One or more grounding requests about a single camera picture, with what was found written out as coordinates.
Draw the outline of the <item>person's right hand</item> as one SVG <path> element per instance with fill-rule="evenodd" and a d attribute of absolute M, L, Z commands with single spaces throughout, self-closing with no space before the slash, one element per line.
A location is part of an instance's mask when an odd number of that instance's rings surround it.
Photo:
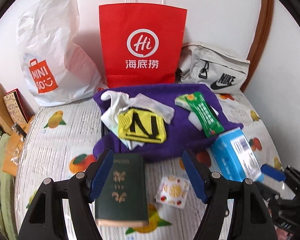
<path fill-rule="evenodd" d="M 290 240 L 293 237 L 293 234 L 283 230 L 281 228 L 276 229 L 277 239 L 278 240 Z"/>

